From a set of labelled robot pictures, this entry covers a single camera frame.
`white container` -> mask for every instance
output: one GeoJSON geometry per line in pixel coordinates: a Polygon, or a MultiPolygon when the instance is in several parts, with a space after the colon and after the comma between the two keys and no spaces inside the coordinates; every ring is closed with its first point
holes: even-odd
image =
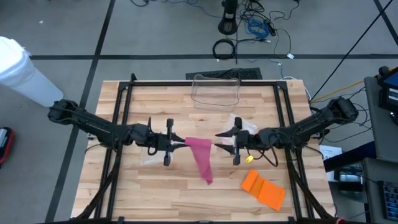
{"type": "Polygon", "coordinates": [[[45,107],[63,98],[61,90],[34,67],[29,53],[5,37],[0,37],[0,84],[45,107]]]}

